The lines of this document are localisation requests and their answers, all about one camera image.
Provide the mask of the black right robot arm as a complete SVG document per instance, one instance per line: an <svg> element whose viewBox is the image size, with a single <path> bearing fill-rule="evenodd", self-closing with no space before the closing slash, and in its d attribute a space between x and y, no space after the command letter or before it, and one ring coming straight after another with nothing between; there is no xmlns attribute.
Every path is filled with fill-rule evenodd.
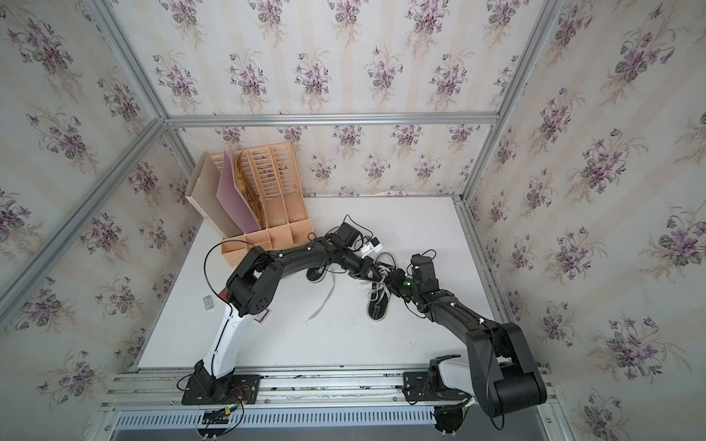
<svg viewBox="0 0 706 441"><path fill-rule="evenodd" d="M487 319L437 283L415 281L402 270L389 275L385 286L465 344L465 358L430 360L426 394L440 401L474 398L492 418L546 403L545 382L518 325Z"/></svg>

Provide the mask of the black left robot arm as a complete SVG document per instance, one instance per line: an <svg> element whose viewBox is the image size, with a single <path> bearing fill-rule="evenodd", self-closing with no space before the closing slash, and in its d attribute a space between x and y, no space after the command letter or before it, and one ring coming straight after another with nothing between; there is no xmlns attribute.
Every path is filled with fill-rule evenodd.
<svg viewBox="0 0 706 441"><path fill-rule="evenodd" d="M333 234L286 250L251 248L218 294L224 303L224 318L211 348L194 366L192 379L197 391L224 402L248 326L270 306L281 280L303 270L323 274L332 264L353 279L375 284L385 279L380 262L359 255L346 240Z"/></svg>

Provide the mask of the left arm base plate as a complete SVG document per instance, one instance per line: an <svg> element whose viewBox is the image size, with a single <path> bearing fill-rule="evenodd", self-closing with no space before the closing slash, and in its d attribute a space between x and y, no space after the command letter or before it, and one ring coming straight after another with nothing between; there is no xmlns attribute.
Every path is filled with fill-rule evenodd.
<svg viewBox="0 0 706 441"><path fill-rule="evenodd" d="M193 374L182 377L176 387L183 393L182 405L254 404L262 377L259 375L231 375L215 382L204 391Z"/></svg>

